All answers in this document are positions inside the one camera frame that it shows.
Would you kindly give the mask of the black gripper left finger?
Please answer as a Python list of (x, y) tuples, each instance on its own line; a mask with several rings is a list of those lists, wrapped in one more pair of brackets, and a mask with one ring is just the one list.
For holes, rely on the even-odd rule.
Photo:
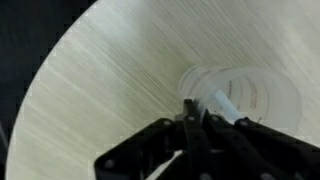
[(191, 177), (193, 180), (212, 180), (208, 138), (202, 128), (197, 105), (193, 100), (184, 101), (183, 115)]

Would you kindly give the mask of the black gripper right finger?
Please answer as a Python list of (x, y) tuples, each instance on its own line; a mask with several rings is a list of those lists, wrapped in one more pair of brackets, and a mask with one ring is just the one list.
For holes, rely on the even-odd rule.
[(203, 124), (233, 155), (249, 180), (320, 180), (320, 149), (248, 117), (234, 124), (205, 113)]

